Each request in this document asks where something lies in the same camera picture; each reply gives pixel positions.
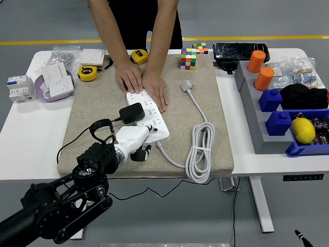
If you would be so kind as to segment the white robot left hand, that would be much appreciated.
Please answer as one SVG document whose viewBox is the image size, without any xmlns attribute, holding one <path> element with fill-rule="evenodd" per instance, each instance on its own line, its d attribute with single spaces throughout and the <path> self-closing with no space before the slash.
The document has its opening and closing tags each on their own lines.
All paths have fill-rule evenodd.
<svg viewBox="0 0 329 247">
<path fill-rule="evenodd" d="M 132 161 L 144 162 L 148 159 L 151 152 L 151 145 L 143 144 L 150 133 L 155 130 L 152 125 L 147 126 L 124 126 L 116 134 L 116 143 L 114 144 L 119 166 L 123 165 L 130 156 Z"/>
</svg>

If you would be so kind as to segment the person's right hand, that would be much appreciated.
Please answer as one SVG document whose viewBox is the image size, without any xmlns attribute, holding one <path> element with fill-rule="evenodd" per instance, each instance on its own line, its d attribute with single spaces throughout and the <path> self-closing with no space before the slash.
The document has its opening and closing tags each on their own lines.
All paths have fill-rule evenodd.
<svg viewBox="0 0 329 247">
<path fill-rule="evenodd" d="M 124 94 L 142 91 L 142 71 L 138 65 L 128 61 L 115 64 L 115 67 L 116 79 Z"/>
</svg>

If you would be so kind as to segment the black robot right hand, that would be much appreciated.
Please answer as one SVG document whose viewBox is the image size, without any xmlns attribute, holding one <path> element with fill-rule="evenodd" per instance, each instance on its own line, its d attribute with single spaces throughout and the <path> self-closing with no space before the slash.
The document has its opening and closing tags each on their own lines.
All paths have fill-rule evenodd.
<svg viewBox="0 0 329 247">
<path fill-rule="evenodd" d="M 295 234 L 300 239 L 300 241 L 303 243 L 304 247 L 313 247 L 311 242 L 306 239 L 298 230 L 295 230 Z"/>
</svg>

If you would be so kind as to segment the person's left hand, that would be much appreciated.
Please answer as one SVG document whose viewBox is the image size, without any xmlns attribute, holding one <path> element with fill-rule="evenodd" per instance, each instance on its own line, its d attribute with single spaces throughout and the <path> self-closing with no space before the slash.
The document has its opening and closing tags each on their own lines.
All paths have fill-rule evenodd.
<svg viewBox="0 0 329 247">
<path fill-rule="evenodd" d="M 167 111 L 169 105 L 167 85 L 161 74 L 146 70 L 142 76 L 143 88 L 156 103 L 160 113 Z"/>
</svg>

